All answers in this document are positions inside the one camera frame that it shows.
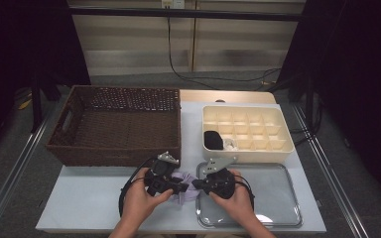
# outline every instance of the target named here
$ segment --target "metal tray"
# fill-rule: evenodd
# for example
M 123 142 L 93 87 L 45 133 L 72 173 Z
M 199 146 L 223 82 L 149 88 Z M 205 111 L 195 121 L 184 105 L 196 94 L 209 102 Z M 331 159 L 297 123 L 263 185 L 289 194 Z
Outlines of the metal tray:
M 204 179 L 203 170 L 207 163 L 197 166 L 196 176 Z M 239 164 L 230 165 L 242 173 L 255 195 L 255 214 L 265 226 L 300 227 L 303 223 L 293 183 L 287 169 L 281 164 Z M 239 226 L 205 192 L 196 200 L 196 215 L 199 224 L 205 228 Z

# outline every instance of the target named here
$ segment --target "human hand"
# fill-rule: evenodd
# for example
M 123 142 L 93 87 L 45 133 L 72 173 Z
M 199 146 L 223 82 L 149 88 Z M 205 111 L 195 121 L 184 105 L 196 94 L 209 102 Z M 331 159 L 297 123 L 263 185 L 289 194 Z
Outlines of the human hand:
M 144 168 L 137 173 L 135 181 L 132 182 L 126 192 L 122 218 L 110 237 L 132 237 L 156 206 L 167 201 L 173 194 L 172 189 L 166 190 L 157 196 L 148 194 L 143 180 L 147 170 L 148 168 Z
M 241 173 L 237 170 L 230 170 L 234 174 L 236 181 L 242 182 Z M 209 196 L 220 205 L 227 213 L 241 224 L 242 221 L 248 218 L 248 216 L 255 216 L 253 212 L 252 204 L 250 202 L 250 195 L 246 187 L 241 184 L 237 184 L 234 189 L 234 194 L 228 198 L 223 199 L 214 192 L 210 192 Z
M 236 181 L 242 182 L 241 173 L 237 170 L 230 170 L 234 174 Z M 238 222 L 253 238 L 274 238 L 272 234 L 256 217 L 250 202 L 250 194 L 246 187 L 236 184 L 234 194 L 223 199 L 214 192 L 209 196 L 220 205 L 227 213 Z

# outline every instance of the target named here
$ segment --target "wall outlet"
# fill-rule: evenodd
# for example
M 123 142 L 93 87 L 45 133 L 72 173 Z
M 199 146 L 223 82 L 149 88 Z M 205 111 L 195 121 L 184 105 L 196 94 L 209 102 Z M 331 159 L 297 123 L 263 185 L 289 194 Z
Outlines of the wall outlet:
M 162 0 L 162 8 L 171 8 L 173 9 L 173 0 Z
M 174 9 L 185 9 L 185 0 L 173 0 Z

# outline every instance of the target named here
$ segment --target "gray floor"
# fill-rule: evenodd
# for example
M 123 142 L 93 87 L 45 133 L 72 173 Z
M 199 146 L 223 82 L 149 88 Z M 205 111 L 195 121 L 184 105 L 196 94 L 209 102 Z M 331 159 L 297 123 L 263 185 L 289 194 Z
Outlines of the gray floor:
M 263 75 L 262 71 L 249 72 L 204 72 L 197 76 L 218 76 L 228 78 L 252 79 Z M 272 81 L 277 73 L 271 74 L 266 81 Z M 191 89 L 210 89 L 199 83 L 179 79 L 172 73 L 156 73 L 125 76 L 95 76 L 93 84 L 122 86 L 158 86 Z M 261 80 L 223 81 L 218 79 L 199 80 L 205 84 L 224 90 L 254 90 L 260 87 Z M 55 123 L 58 110 L 62 108 L 68 88 L 61 88 L 63 98 L 57 103 L 57 111 L 51 117 Z M 293 106 L 287 101 L 286 91 L 275 93 L 281 104 L 289 128 L 299 128 Z M 30 136 L 32 127 L 31 105 L 24 110 L 12 110 L 0 132 L 0 187 L 4 184 L 12 166 L 16 163 Z M 62 164 L 46 151 L 44 145 L 50 137 L 51 129 L 45 130 L 43 139 L 29 160 L 22 176 L 10 197 L 0 218 L 0 237 L 107 237 L 107 234 L 48 234 L 35 229 L 35 226 L 52 192 Z M 294 141 L 303 134 L 294 134 Z M 337 174 L 342 187 L 355 207 L 369 237 L 381 237 L 381 186 L 364 169 L 355 151 L 344 144 L 344 136 L 328 116 L 326 110 L 317 134 L 325 153 Z M 346 222 L 343 212 L 323 175 L 317 158 L 309 143 L 300 144 L 297 151 L 304 166 L 319 211 L 325 222 L 327 232 L 317 235 L 278 234 L 279 237 L 355 237 Z

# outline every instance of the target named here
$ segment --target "brown woven basket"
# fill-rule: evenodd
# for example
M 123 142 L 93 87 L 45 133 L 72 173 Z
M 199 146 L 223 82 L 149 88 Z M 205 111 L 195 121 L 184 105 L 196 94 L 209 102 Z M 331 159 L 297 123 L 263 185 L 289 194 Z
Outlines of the brown woven basket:
M 181 160 L 178 89 L 74 86 L 46 145 L 66 166 L 138 167 Z

